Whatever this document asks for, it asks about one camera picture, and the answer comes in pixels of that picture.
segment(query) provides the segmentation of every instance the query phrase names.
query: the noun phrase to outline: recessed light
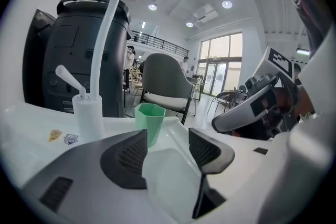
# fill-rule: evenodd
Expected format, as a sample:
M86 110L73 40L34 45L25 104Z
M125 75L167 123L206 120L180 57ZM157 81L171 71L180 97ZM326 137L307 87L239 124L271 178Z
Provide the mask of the recessed light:
M229 0L225 0L222 3L223 8L232 8L232 3Z
M155 4L150 4L150 5L148 6L148 8L149 8L150 10L156 10L158 7L157 7Z
M303 49L297 49L296 53L297 54L308 55L308 56L310 54L310 52L308 50L303 50Z

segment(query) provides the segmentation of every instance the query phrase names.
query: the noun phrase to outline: small chair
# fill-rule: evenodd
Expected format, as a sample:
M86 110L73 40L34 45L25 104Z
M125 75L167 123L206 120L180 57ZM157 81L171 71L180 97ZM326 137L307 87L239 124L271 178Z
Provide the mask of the small chair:
M139 89L142 89L142 81L140 79L141 76L142 76L141 72L133 66L130 66L129 70L130 70L130 83L134 87L134 90L133 90L133 93L132 93L134 95L134 97L133 97L133 99L130 98L130 100L129 100L127 106L126 106L126 110L129 106L130 102L131 103L134 102L134 99L137 96L136 94L138 93Z
M211 101L211 104L209 106L207 114L209 113L212 102L217 102L216 110L217 110L218 105L220 103L223 104L224 105L224 112L225 112L227 106L229 107L229 109L231 108L231 106L232 106L233 102L235 101L235 99L237 98L237 96L238 96L238 92L236 92L236 91L226 91L226 92L219 93Z
M154 103L182 113L181 123L184 124L194 85L186 79L178 61L166 54L149 55L143 70L142 88L140 103Z

